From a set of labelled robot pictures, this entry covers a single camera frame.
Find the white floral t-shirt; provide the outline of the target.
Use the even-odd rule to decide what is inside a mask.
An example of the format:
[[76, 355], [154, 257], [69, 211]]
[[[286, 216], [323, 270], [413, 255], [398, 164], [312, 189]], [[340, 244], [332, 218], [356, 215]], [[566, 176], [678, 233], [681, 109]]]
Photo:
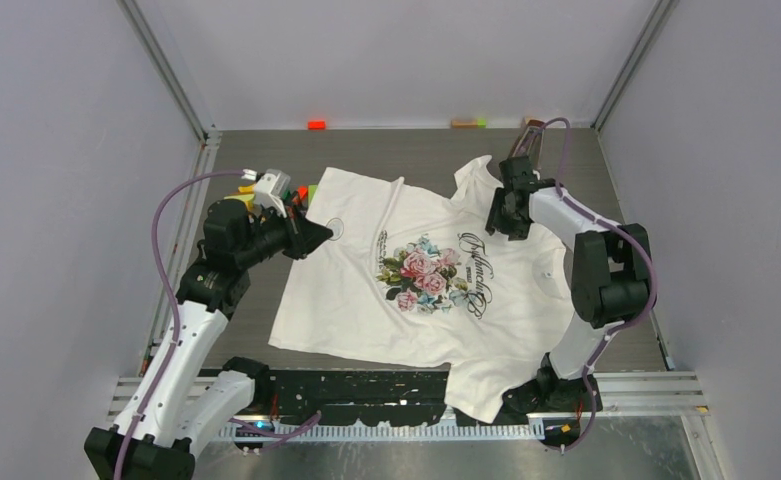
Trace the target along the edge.
[[489, 156], [456, 171], [443, 197], [327, 168], [307, 216], [341, 235], [290, 270], [272, 346], [411, 367], [449, 366], [445, 403], [492, 422], [528, 382], [574, 308], [563, 242], [486, 232], [498, 181]]

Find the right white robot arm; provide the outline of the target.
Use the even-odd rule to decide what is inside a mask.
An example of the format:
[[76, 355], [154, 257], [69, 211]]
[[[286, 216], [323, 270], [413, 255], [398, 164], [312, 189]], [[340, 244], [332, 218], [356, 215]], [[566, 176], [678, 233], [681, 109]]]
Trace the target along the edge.
[[591, 390], [592, 370], [614, 336], [654, 307], [657, 285], [648, 233], [637, 223], [619, 225], [589, 210], [559, 181], [540, 178], [526, 156], [498, 167], [502, 184], [494, 192], [486, 232], [518, 241], [542, 226], [573, 255], [573, 318], [528, 383], [543, 406], [562, 410], [577, 392]]

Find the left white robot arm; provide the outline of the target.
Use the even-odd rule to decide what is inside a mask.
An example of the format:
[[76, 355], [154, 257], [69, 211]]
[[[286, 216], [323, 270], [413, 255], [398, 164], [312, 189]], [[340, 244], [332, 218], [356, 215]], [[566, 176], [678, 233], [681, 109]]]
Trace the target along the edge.
[[239, 200], [209, 208], [164, 344], [113, 425], [93, 428], [85, 441], [98, 478], [190, 479], [200, 453], [235, 414], [271, 405], [267, 367], [244, 358], [225, 366], [195, 401], [188, 396], [250, 286], [250, 269], [277, 254], [303, 259], [340, 232], [308, 220], [297, 203], [258, 215]]

